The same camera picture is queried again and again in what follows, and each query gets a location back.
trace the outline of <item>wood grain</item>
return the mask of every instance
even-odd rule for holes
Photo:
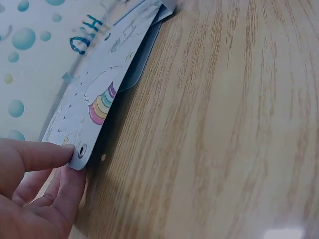
[[[179,0],[71,238],[319,238],[318,90],[319,1]]]

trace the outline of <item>blue bubble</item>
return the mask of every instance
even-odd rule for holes
[[[48,41],[51,39],[51,33],[48,31],[43,31],[40,35],[42,41]]]
[[[64,4],[65,0],[45,0],[48,4],[52,6],[60,6]]]
[[[19,54],[17,52],[12,52],[8,55],[8,60],[9,62],[17,62],[19,60]]]
[[[25,141],[24,135],[17,130],[11,130],[9,132],[8,138],[18,141]]]
[[[54,22],[60,22],[61,20],[62,20],[61,15],[59,15],[59,14],[57,14],[57,13],[55,13],[55,14],[52,15],[52,21],[54,21]]]
[[[5,12],[5,6],[3,6],[1,3],[0,3],[0,13],[4,13]]]
[[[35,39],[34,31],[25,27],[14,34],[12,44],[18,50],[27,50],[34,45]]]
[[[20,117],[24,112],[24,104],[21,100],[13,100],[8,106],[8,111],[12,117]]]
[[[27,11],[28,8],[29,8],[30,4],[29,4],[29,1],[27,0],[23,0],[19,3],[18,5],[18,10],[19,11]]]

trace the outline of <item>wooden table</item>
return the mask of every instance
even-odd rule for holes
[[[319,238],[318,90],[318,0],[179,0],[71,238]]]

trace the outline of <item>bubble pattern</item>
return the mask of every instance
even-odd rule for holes
[[[6,84],[11,84],[13,82],[13,76],[11,74],[6,74],[4,76],[4,82]]]
[[[51,33],[49,31],[43,31],[40,38],[42,41],[49,41],[51,39]]]
[[[17,130],[11,130],[9,132],[8,138],[13,140],[18,140],[18,141],[25,141],[24,135]]]
[[[13,35],[12,44],[18,50],[27,50],[34,45],[35,40],[34,31],[31,28],[25,27]]]
[[[12,117],[20,117],[24,112],[24,104],[21,100],[13,100],[8,106],[8,111]]]
[[[61,15],[59,15],[59,14],[57,14],[57,13],[55,13],[55,14],[52,15],[52,21],[53,21],[53,22],[60,22],[61,20],[62,20]]]
[[[29,1],[28,0],[23,0],[19,3],[18,5],[18,10],[21,12],[27,11],[29,9]]]
[[[19,60],[19,54],[17,52],[12,52],[8,55],[8,60],[11,63],[15,63]]]
[[[64,4],[65,0],[45,0],[48,4],[52,6],[60,6]]]

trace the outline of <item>finger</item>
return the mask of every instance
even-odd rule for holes
[[[40,171],[62,167],[67,164],[74,151],[74,146],[59,146],[45,142],[21,142],[5,140],[20,155],[25,172]]]
[[[0,194],[12,199],[25,172],[61,167],[73,151],[74,146],[0,139]]]
[[[45,190],[42,197],[34,200],[31,205],[38,207],[51,206],[59,192],[61,180],[61,168],[57,169],[52,181]]]
[[[84,192],[86,182],[85,171],[76,171],[69,167],[61,171],[61,182],[58,195],[51,205],[67,223],[72,226]]]
[[[52,169],[32,172],[21,181],[13,194],[13,201],[23,200],[25,203],[31,202],[48,179]]]

